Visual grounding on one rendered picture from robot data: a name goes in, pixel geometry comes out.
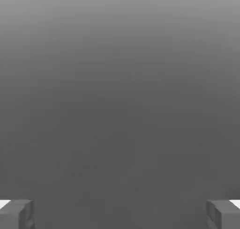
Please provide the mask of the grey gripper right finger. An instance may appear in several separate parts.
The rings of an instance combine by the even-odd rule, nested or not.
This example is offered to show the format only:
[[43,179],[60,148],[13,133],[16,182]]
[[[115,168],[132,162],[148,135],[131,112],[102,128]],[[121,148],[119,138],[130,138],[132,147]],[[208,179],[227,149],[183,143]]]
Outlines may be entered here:
[[207,229],[240,229],[240,199],[207,200]]

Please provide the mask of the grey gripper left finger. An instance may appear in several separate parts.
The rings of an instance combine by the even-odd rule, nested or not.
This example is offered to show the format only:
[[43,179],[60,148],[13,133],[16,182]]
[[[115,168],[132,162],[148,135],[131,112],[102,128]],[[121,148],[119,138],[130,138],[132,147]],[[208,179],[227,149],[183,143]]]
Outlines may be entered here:
[[0,199],[0,229],[35,229],[34,201]]

